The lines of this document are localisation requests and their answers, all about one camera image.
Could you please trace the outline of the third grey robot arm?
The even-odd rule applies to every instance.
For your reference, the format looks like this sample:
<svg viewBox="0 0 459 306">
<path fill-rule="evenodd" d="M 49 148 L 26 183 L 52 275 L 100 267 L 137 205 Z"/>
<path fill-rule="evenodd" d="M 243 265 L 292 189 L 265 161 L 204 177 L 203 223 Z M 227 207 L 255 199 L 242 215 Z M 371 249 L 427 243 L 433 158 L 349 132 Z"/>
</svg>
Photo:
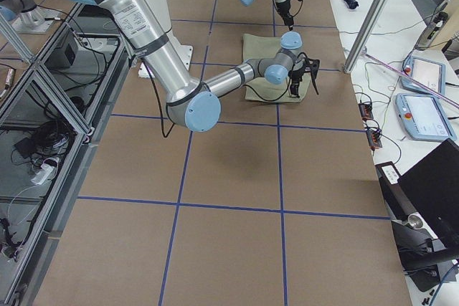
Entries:
<svg viewBox="0 0 459 306">
<path fill-rule="evenodd" d="M 44 34 L 59 18 L 57 10 L 42 9 L 35 0 L 1 0 L 1 15 L 22 34 Z"/>
</svg>

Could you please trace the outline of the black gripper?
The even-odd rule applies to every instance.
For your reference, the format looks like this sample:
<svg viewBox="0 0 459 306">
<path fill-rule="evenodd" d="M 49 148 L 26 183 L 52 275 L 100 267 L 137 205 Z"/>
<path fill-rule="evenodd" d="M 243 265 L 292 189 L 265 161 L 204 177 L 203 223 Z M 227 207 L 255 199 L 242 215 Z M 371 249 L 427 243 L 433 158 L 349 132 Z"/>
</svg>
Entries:
<svg viewBox="0 0 459 306">
<path fill-rule="evenodd" d="M 283 18 L 284 25 L 286 25 L 289 30 L 293 30 L 294 19 L 290 13 L 290 0 L 281 2 L 276 1 L 275 6 L 277 13 Z"/>
<path fill-rule="evenodd" d="M 296 63 L 289 72 L 290 96 L 300 97 L 299 87 L 305 73 L 305 63 Z"/>
</svg>

